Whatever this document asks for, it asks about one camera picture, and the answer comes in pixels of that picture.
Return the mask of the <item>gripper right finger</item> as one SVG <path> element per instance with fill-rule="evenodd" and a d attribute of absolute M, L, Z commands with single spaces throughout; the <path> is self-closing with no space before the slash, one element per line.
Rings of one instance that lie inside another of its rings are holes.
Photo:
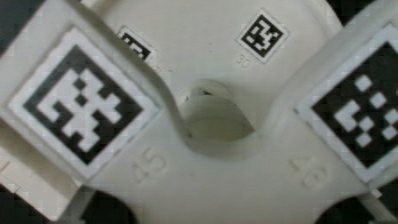
<path fill-rule="evenodd" d="M 323 212 L 321 224 L 398 224 L 398 190 L 346 198 Z"/>

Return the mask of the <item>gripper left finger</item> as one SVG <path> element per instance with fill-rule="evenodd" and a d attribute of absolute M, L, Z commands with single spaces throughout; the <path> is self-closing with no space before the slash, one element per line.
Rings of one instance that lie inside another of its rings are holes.
<path fill-rule="evenodd" d="M 133 224 L 133 212 L 113 196 L 81 186 L 55 224 Z"/>

